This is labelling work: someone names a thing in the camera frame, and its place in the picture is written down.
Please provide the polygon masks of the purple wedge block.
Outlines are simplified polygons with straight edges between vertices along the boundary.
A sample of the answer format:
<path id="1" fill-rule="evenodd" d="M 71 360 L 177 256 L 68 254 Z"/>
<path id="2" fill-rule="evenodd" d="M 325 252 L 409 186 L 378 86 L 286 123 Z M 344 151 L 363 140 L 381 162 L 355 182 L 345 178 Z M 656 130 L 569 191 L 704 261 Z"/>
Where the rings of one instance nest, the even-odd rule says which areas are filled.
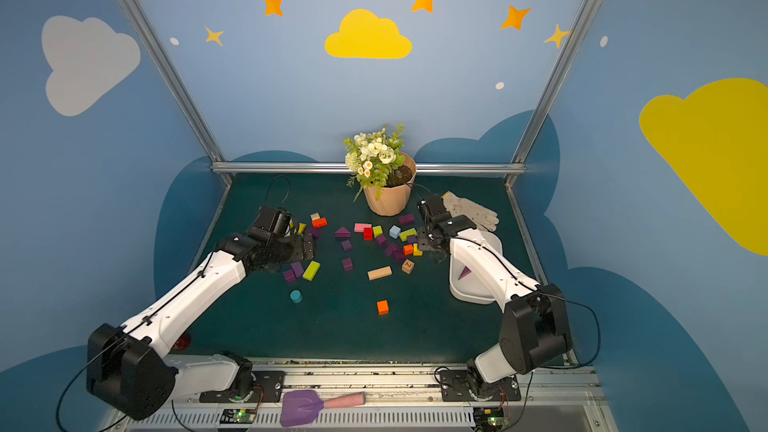
<path id="1" fill-rule="evenodd" d="M 471 270 L 468 267 L 464 267 L 463 270 L 460 272 L 458 279 L 461 280 L 467 275 L 469 275 L 470 273 L 471 273 Z"/>

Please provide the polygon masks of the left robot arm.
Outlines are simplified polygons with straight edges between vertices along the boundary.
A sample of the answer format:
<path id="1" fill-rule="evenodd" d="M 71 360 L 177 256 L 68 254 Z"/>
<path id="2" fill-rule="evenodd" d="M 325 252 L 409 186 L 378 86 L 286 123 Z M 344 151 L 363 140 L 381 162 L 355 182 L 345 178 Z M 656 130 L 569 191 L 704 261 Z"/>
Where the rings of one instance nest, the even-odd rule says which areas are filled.
<path id="1" fill-rule="evenodd" d="M 314 237 L 291 225 L 287 210 L 261 207 L 246 232 L 220 240 L 201 265 L 154 304 L 119 326 L 97 328 L 87 344 L 87 392 L 133 420 L 193 394 L 250 398 L 255 378 L 249 360 L 231 352 L 168 355 L 190 325 L 251 274 L 314 258 Z"/>

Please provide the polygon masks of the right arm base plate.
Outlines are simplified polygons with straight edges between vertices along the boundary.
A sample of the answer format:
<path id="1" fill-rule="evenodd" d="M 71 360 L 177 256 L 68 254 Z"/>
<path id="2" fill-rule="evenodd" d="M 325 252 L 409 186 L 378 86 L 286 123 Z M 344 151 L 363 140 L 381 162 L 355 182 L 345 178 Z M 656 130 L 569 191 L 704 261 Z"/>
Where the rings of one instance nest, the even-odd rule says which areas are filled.
<path id="1" fill-rule="evenodd" d="M 439 367 L 433 373 L 444 402 L 517 402 L 522 399 L 515 376 L 484 382 L 473 371 Z"/>

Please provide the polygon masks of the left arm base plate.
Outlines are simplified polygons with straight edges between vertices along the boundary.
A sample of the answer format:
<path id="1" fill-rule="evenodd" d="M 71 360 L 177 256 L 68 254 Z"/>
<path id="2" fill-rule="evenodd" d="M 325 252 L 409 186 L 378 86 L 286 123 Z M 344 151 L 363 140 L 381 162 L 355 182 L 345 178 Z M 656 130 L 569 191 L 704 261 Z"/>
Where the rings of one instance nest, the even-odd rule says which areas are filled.
<path id="1" fill-rule="evenodd" d="M 251 371 L 249 375 L 241 374 L 226 390 L 201 393 L 199 401 L 226 404 L 278 403 L 284 379 L 283 371 Z"/>

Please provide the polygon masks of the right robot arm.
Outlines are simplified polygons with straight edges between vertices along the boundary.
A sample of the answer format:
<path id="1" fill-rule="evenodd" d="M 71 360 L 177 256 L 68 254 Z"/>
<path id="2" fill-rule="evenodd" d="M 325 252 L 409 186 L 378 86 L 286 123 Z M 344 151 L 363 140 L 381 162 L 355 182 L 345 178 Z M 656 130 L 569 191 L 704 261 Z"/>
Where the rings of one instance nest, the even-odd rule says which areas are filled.
<path id="1" fill-rule="evenodd" d="M 495 303 L 502 313 L 497 343 L 468 364 L 478 386 L 526 374 L 572 349 L 566 301 L 558 287 L 520 271 L 489 232 L 464 215 L 451 215 L 441 197 L 420 200 L 418 210 L 423 220 L 419 243 L 450 257 L 452 295 L 464 302 Z"/>

